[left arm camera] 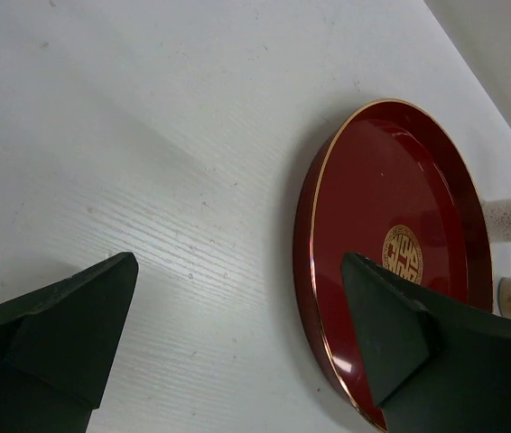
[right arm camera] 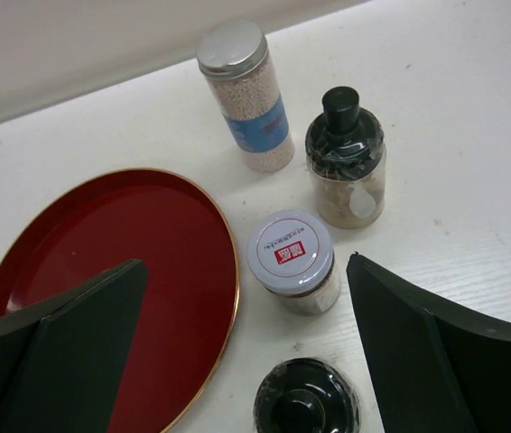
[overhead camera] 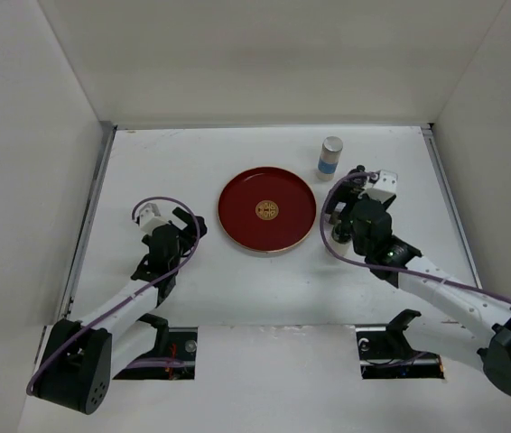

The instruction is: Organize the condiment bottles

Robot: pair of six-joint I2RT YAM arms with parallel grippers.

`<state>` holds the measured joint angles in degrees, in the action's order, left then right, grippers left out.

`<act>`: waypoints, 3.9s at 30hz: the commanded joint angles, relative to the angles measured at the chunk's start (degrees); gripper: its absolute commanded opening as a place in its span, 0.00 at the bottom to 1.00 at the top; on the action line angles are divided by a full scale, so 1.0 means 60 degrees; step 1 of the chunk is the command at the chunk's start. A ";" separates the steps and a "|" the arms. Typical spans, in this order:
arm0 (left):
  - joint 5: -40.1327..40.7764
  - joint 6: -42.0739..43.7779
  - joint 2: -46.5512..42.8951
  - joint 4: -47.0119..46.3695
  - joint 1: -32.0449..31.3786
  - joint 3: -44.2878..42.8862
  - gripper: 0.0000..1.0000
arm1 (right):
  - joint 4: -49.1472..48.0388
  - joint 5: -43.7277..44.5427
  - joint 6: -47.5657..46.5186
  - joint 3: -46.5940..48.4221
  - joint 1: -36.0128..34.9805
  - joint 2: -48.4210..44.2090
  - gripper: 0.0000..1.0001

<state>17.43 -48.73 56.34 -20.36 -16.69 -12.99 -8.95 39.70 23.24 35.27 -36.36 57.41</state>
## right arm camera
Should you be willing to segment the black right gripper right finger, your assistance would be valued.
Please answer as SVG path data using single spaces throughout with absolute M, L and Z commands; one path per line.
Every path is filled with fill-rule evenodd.
M 387 432 L 511 432 L 511 322 L 353 253 L 347 278 Z

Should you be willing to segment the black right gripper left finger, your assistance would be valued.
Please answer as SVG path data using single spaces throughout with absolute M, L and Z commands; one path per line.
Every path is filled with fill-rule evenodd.
M 129 260 L 0 317 L 0 432 L 104 432 L 147 284 Z

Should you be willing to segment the black-cap white jar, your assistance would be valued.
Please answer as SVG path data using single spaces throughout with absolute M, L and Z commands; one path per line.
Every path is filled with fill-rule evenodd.
M 253 406 L 254 432 L 359 432 L 360 401 L 352 382 L 321 359 L 300 357 L 275 366 Z

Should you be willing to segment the white-lid short jar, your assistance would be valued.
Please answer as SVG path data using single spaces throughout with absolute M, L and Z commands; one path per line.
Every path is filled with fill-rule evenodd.
M 306 211 L 267 216 L 250 235 L 246 258 L 260 284 L 295 314 L 322 314 L 340 295 L 330 232 Z

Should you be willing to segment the tall silver-lid bead bottle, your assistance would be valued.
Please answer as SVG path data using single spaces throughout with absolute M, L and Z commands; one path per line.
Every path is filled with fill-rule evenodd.
M 223 23 L 201 38 L 196 60 L 245 165 L 263 173 L 285 167 L 294 143 L 261 28 L 246 19 Z

